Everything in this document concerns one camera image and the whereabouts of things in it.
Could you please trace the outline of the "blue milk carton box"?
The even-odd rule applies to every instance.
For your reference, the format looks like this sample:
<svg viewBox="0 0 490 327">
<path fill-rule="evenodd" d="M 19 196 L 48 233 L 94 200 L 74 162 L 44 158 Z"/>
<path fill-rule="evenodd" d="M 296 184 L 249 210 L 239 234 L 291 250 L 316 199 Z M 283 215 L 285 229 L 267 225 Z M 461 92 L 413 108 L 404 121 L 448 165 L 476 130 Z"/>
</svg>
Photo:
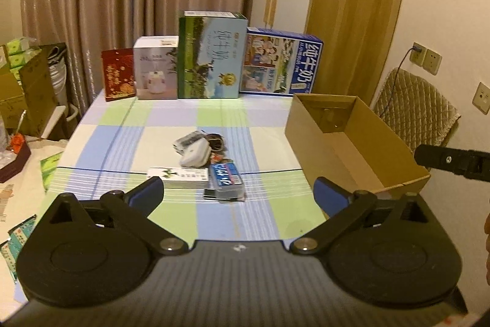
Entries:
<svg viewBox="0 0 490 327">
<path fill-rule="evenodd" d="M 293 96 L 310 94 L 323 41 L 310 34 L 249 27 L 240 91 Z"/>
</svg>

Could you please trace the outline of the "white humidifier box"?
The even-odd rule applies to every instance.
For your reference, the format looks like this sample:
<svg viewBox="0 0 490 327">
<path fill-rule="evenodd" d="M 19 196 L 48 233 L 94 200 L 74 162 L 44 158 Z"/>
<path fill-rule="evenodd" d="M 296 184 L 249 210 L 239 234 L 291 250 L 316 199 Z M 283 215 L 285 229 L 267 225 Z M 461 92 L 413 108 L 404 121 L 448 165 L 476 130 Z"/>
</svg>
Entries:
<svg viewBox="0 0 490 327">
<path fill-rule="evenodd" d="M 139 100 L 178 97 L 178 36 L 141 36 L 134 44 L 134 81 Z"/>
</svg>

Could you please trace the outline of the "dark purple sock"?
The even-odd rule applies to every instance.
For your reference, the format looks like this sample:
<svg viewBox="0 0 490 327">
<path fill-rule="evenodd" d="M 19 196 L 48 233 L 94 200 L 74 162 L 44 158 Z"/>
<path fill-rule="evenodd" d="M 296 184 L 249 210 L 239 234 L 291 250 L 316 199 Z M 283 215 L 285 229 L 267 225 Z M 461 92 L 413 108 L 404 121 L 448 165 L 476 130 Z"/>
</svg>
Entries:
<svg viewBox="0 0 490 327">
<path fill-rule="evenodd" d="M 221 135 L 209 133 L 204 135 L 204 138 L 208 141 L 213 153 L 223 153 L 225 151 L 224 138 Z"/>
</svg>

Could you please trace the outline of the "red snack packet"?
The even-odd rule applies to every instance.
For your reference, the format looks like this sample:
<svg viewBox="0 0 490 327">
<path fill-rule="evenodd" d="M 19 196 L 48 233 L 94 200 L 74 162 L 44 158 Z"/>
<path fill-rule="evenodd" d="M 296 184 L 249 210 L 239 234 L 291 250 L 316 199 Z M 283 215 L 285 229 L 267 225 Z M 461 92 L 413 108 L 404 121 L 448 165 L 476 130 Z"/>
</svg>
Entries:
<svg viewBox="0 0 490 327">
<path fill-rule="evenodd" d="M 224 154 L 212 153 L 210 156 L 210 163 L 211 164 L 233 163 L 233 160 L 231 158 L 226 157 Z"/>
</svg>

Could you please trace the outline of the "white parrot ointment box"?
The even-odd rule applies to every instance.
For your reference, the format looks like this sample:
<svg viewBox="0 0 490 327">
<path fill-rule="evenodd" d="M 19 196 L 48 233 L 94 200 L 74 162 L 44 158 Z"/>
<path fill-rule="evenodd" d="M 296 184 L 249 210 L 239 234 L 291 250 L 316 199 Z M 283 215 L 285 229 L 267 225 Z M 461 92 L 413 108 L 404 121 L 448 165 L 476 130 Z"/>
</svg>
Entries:
<svg viewBox="0 0 490 327">
<path fill-rule="evenodd" d="M 150 168 L 147 177 L 159 177 L 166 188 L 204 189 L 209 186 L 208 169 Z"/>
</svg>

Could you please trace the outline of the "checked bed sheet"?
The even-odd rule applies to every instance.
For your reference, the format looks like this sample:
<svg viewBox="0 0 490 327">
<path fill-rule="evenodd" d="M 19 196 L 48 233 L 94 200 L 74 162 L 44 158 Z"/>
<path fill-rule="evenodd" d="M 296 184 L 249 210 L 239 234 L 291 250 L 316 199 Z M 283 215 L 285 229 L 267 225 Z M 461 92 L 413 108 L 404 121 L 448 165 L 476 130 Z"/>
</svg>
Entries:
<svg viewBox="0 0 490 327">
<path fill-rule="evenodd" d="M 162 123 L 150 108 L 132 106 L 128 128 L 116 127 L 99 163 L 78 165 L 80 176 L 146 171 L 129 192 L 98 197 L 63 193 L 39 221 L 17 259 L 26 296 L 50 306 L 87 307 L 140 286 L 175 239 L 171 260 L 196 266 L 191 292 L 228 299 L 271 294 L 287 279 L 279 264 L 283 240 L 322 218 L 287 141 L 281 109 L 260 101 L 165 101 Z"/>
</svg>

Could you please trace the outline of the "blue grey card box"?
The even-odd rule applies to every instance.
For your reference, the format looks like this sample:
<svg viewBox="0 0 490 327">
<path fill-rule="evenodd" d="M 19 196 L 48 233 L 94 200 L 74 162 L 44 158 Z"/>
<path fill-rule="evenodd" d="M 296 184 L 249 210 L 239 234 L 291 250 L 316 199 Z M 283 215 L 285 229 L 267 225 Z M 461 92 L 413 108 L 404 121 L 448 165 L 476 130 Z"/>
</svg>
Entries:
<svg viewBox="0 0 490 327">
<path fill-rule="evenodd" d="M 233 162 L 209 166 L 210 187 L 204 189 L 203 198 L 219 202 L 244 201 L 245 184 Z"/>
</svg>

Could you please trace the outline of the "red gift box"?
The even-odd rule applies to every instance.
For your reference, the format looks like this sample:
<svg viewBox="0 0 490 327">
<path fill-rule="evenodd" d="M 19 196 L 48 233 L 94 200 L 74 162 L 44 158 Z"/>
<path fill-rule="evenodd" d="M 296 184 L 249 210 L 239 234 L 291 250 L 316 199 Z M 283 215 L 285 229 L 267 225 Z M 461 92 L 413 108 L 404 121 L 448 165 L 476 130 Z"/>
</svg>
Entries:
<svg viewBox="0 0 490 327">
<path fill-rule="evenodd" d="M 109 102 L 135 97 L 133 49 L 103 51 L 101 59 L 105 100 Z"/>
</svg>

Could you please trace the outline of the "grey sachet packet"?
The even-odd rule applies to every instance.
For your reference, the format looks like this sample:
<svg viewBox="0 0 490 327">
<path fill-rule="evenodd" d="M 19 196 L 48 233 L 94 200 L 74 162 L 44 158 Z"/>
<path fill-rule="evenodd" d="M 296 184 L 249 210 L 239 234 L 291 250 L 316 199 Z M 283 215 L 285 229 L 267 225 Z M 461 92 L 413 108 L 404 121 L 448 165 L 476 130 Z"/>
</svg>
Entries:
<svg viewBox="0 0 490 327">
<path fill-rule="evenodd" d="M 205 133 L 202 130 L 195 130 L 183 137 L 176 139 L 173 143 L 173 148 L 178 154 L 183 154 L 185 149 L 187 149 L 191 144 L 204 138 Z"/>
</svg>

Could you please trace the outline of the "green tissue packs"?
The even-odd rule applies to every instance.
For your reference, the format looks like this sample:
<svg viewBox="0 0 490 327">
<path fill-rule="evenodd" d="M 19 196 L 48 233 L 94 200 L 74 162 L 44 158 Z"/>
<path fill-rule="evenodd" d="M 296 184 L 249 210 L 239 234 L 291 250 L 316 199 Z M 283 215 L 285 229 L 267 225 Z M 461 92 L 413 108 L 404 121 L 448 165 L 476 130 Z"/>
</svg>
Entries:
<svg viewBox="0 0 490 327">
<path fill-rule="evenodd" d="M 33 38 L 25 36 L 12 39 L 7 43 L 6 47 L 11 73 L 17 73 L 41 51 Z"/>
</svg>

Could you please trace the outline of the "yellow curtain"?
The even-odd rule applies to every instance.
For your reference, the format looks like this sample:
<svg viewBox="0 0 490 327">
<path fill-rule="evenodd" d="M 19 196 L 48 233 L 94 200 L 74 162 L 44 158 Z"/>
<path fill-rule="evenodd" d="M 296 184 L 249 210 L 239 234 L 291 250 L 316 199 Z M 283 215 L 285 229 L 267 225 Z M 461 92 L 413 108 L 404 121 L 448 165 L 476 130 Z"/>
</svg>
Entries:
<svg viewBox="0 0 490 327">
<path fill-rule="evenodd" d="M 313 90 L 373 100 L 401 0 L 310 0 L 306 32 L 324 47 Z"/>
</svg>

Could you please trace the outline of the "wall switch plate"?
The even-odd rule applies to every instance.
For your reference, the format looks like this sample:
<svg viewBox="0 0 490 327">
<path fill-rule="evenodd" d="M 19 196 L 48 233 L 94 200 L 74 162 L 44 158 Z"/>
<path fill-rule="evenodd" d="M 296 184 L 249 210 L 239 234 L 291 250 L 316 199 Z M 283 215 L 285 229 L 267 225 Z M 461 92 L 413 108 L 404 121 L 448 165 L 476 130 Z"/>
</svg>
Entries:
<svg viewBox="0 0 490 327">
<path fill-rule="evenodd" d="M 475 95 L 472 100 L 473 106 L 475 106 L 484 115 L 489 113 L 490 109 L 490 88 L 483 82 L 480 82 L 477 86 Z"/>
</svg>

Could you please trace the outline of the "brown cardboard box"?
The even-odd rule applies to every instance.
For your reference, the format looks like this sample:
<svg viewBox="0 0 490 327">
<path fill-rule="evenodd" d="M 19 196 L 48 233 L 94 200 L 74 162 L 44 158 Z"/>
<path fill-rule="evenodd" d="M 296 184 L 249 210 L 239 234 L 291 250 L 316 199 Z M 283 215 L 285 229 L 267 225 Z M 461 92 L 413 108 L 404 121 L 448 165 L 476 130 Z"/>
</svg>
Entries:
<svg viewBox="0 0 490 327">
<path fill-rule="evenodd" d="M 399 198 L 430 179 L 405 142 L 356 96 L 295 95 L 285 135 L 310 185 L 325 177 L 348 192 Z"/>
</svg>

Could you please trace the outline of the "green milk carton box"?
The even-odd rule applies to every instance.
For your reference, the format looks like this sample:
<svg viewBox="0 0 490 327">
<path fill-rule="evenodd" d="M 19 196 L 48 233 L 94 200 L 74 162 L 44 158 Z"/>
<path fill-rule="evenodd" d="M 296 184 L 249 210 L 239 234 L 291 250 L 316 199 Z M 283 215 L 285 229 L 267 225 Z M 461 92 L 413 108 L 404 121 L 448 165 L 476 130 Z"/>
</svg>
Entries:
<svg viewBox="0 0 490 327">
<path fill-rule="evenodd" d="M 180 99 L 238 97 L 247 25 L 241 13 L 181 13 L 177 60 Z"/>
</svg>

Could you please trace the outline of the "white square night light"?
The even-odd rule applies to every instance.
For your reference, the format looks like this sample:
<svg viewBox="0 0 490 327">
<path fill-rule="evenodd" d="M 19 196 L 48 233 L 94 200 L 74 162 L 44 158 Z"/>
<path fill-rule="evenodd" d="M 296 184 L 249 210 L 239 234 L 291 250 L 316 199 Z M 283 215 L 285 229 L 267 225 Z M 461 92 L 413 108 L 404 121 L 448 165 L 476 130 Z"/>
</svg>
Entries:
<svg viewBox="0 0 490 327">
<path fill-rule="evenodd" d="M 209 142 L 206 138 L 201 138 L 183 151 L 179 164 L 183 168 L 202 168 L 208 163 L 210 155 Z"/>
</svg>

